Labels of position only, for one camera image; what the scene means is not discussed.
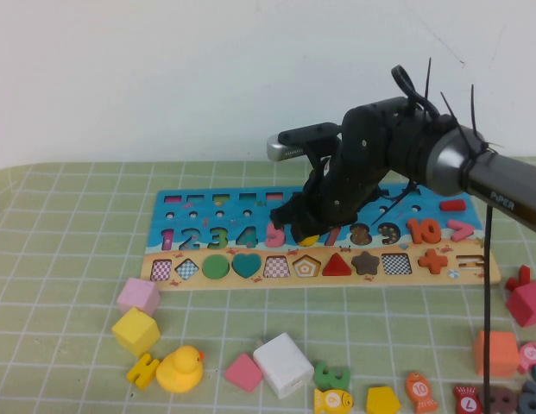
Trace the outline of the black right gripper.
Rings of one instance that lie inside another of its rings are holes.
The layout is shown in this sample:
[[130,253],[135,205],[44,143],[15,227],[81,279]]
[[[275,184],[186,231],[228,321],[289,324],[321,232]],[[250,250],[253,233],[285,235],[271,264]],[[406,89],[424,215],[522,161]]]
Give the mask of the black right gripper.
[[382,180],[382,166],[353,160],[344,151],[337,151],[328,164],[329,172],[309,178],[296,202],[270,211],[274,227],[291,225],[296,242],[353,223]]

